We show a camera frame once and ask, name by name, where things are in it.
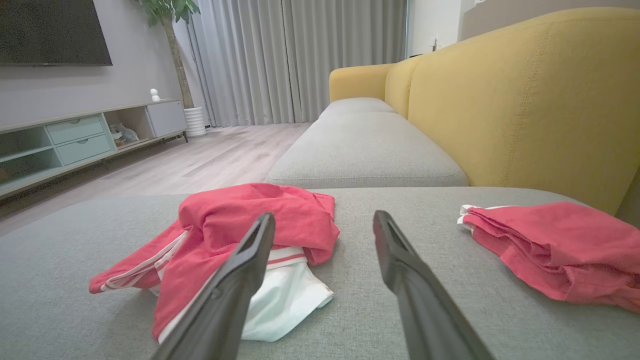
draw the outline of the curtain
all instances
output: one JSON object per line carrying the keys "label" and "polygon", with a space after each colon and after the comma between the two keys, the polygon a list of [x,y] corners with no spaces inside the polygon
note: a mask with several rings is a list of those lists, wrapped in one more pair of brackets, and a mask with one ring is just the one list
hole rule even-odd
{"label": "curtain", "polygon": [[215,126],[314,121],[333,69],[402,60],[406,0],[205,0],[193,26]]}

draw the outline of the red clothing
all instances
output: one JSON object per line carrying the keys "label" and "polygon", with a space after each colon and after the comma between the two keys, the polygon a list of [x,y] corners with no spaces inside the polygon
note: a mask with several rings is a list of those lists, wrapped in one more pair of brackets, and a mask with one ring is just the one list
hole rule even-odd
{"label": "red clothing", "polygon": [[272,184],[244,184],[196,193],[180,205],[176,222],[94,277],[89,291],[100,293],[131,286],[157,291],[162,280],[153,329],[157,339],[262,213],[275,216],[274,249],[303,247],[311,265],[329,260],[340,233],[333,223],[333,205],[332,196]]}
{"label": "red clothing", "polygon": [[529,286],[574,303],[640,313],[640,230],[599,210],[557,202],[469,208],[473,237]]}

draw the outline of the white plant pot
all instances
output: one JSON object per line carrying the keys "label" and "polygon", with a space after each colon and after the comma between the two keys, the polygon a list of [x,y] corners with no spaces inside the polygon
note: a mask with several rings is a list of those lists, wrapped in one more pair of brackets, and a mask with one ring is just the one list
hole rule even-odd
{"label": "white plant pot", "polygon": [[195,138],[207,134],[202,107],[184,109],[184,118],[187,120],[187,137]]}

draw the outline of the potted plant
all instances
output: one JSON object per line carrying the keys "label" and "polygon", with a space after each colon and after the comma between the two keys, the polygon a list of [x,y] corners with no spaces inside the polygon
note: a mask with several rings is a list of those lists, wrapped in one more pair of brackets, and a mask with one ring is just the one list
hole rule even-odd
{"label": "potted plant", "polygon": [[180,55],[180,47],[173,32],[173,20],[176,22],[183,19],[189,24],[189,19],[194,13],[200,13],[200,9],[193,0],[136,0],[145,9],[148,16],[149,26],[154,26],[158,22],[164,27],[166,38],[169,41],[171,56],[175,71],[178,75],[178,83],[182,92],[182,105],[184,107],[184,116],[187,119],[187,135],[200,136],[205,135],[204,118],[202,116],[202,107],[196,108],[191,98],[191,90],[187,82],[187,75],[184,72],[184,64]]}

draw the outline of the wooden floor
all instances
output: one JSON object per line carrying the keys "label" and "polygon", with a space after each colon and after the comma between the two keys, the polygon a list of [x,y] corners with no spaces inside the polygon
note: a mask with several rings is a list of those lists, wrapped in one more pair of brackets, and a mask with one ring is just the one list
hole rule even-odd
{"label": "wooden floor", "polygon": [[189,143],[177,139],[84,169],[11,202],[0,200],[0,236],[89,199],[195,193],[263,181],[309,126],[215,128]]}

